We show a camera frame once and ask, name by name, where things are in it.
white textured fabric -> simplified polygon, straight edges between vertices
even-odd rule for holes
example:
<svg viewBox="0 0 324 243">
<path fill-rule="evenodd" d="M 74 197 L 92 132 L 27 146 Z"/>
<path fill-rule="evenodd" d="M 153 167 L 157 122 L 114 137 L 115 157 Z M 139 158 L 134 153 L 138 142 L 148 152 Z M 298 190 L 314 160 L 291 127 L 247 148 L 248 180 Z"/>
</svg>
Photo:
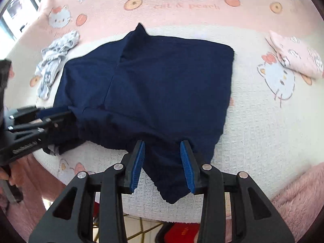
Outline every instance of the white textured fabric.
<svg viewBox="0 0 324 243">
<path fill-rule="evenodd" d="M 274 99 L 274 93 L 258 72 L 259 65 L 271 68 L 261 56 L 268 51 L 274 53 L 264 39 L 265 33 L 218 26 L 167 26 L 147 31 L 150 35 L 204 38 L 227 44 L 235 51 L 232 103 L 227 110 L 224 134 L 215 146 L 212 160 L 214 166 L 232 174 L 242 170 L 248 172 L 271 198 L 311 165 L 324 161 L 324 81 L 313 81 L 309 86 L 295 73 L 292 96 L 283 100 L 280 107 L 280 100 Z M 123 36 L 79 45 L 67 57 L 71 59 L 85 55 L 99 45 Z M 301 38 L 316 48 L 320 55 L 324 55 L 323 27 L 314 35 Z M 22 50 L 16 48 L 12 54 L 18 54 Z M 12 55 L 11 59 L 16 60 L 14 66 L 19 64 L 17 57 Z M 61 74 L 52 86 L 48 101 L 40 100 L 37 105 L 50 107 L 53 104 L 60 77 Z M 34 99 L 17 93 L 17 99 L 13 98 L 13 87 L 14 85 L 9 85 L 6 92 L 8 105 L 21 107 L 22 103 L 35 103 L 32 102 Z M 124 153 L 125 151 L 105 149 L 86 142 L 59 157 L 49 156 L 42 150 L 35 152 L 35 157 L 53 175 L 68 182 L 78 164 L 81 163 L 87 171 L 97 173 L 119 162 Z M 68 164 L 68 167 L 61 167 L 63 164 Z M 199 222 L 202 202 L 202 196 L 189 194 L 173 205 L 166 203 L 144 171 L 141 172 L 135 193 L 123 196 L 125 213 L 174 222 Z"/>
<path fill-rule="evenodd" d="M 43 60 L 37 65 L 35 71 L 35 76 L 42 78 L 37 91 L 39 98 L 48 99 L 56 74 L 63 67 L 63 65 L 60 65 L 61 61 L 65 59 L 67 52 L 75 47 L 78 42 L 79 33 L 73 30 L 42 49 Z"/>
</svg>

bed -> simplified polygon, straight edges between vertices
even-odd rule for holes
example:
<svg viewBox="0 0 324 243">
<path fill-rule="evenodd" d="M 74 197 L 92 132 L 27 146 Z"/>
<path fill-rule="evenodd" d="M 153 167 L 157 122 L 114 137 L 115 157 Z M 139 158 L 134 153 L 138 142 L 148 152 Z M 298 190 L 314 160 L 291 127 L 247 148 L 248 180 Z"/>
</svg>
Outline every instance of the bed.
<svg viewBox="0 0 324 243">
<path fill-rule="evenodd" d="M 139 22 L 150 35 L 204 39 L 234 49 L 231 101 L 212 165 L 231 174 L 246 171 L 272 198 L 324 161 L 324 80 L 292 72 L 288 79 L 293 86 L 277 94 L 258 68 L 266 70 L 273 64 L 267 61 L 274 53 L 265 40 L 269 30 L 298 37 L 324 56 L 324 23 L 311 0 L 42 0 L 38 18 L 8 55 L 13 75 L 5 105 L 8 109 L 53 105 L 62 72 L 47 101 L 36 99 L 33 75 L 42 59 L 41 49 L 54 39 L 72 30 L 80 33 L 69 60 L 123 38 Z M 104 171 L 125 153 L 86 142 L 62 156 L 42 150 L 34 155 L 67 184 L 77 171 Z M 125 213 L 171 222 L 200 222 L 202 202 L 202 196 L 189 194 L 175 204 L 166 203 L 144 171 L 135 193 L 123 197 Z"/>
</svg>

triangular cutout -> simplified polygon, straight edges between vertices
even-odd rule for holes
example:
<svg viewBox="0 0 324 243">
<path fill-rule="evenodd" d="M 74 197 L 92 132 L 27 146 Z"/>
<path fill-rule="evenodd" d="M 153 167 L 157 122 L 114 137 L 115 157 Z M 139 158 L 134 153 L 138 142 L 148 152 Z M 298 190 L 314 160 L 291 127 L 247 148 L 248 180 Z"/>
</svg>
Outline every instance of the triangular cutout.
<svg viewBox="0 0 324 243">
<path fill-rule="evenodd" d="M 53 216 L 65 220 L 71 219 L 74 200 L 77 195 L 77 188 L 73 187 L 53 212 Z"/>
<path fill-rule="evenodd" d="M 254 191 L 253 188 L 248 188 L 248 194 L 250 196 L 253 216 L 255 220 L 260 220 L 263 218 L 271 217 L 270 210 L 266 207 L 264 202 L 258 196 L 258 194 Z"/>
</svg>

clothing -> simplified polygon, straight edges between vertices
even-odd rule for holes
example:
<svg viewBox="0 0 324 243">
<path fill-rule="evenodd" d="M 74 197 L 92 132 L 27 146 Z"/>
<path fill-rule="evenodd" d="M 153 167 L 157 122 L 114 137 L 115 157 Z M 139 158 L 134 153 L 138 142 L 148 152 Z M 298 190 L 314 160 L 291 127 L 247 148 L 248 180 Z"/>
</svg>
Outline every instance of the clothing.
<svg viewBox="0 0 324 243">
<path fill-rule="evenodd" d="M 63 67 L 61 61 L 65 59 L 68 50 L 75 47 L 79 42 L 79 33 L 71 31 L 59 39 L 54 40 L 49 47 L 42 49 L 43 60 L 37 65 L 35 76 L 42 77 L 37 96 L 43 100 L 49 98 L 51 86 L 56 74 Z"/>
<path fill-rule="evenodd" d="M 283 37 L 270 31 L 266 40 L 277 52 L 279 62 L 285 67 L 311 78 L 324 77 L 320 55 L 296 37 Z"/>
<path fill-rule="evenodd" d="M 128 152 L 145 141 L 143 169 L 173 204 L 189 193 L 180 142 L 210 162 L 223 133 L 233 58 L 227 45 L 149 36 L 139 24 L 68 61 L 54 107 L 72 110 L 82 140 Z"/>
</svg>

floor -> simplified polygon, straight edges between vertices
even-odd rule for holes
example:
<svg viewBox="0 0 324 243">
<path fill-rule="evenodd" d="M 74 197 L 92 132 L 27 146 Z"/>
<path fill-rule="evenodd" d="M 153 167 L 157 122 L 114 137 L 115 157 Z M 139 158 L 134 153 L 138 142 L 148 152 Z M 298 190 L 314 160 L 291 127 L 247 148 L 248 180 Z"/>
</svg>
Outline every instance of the floor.
<svg viewBox="0 0 324 243">
<path fill-rule="evenodd" d="M 125 216 L 124 221 L 125 221 L 125 228 L 126 228 L 126 236 L 128 239 L 131 238 L 128 240 L 129 243 L 154 243 L 155 236 L 162 227 L 162 223 L 158 221 L 145 219 L 145 218 L 142 218 L 141 221 L 141 218 L 132 215 Z M 97 233 L 98 233 L 98 228 L 94 228 L 93 229 L 94 240 L 96 239 Z"/>
</svg>

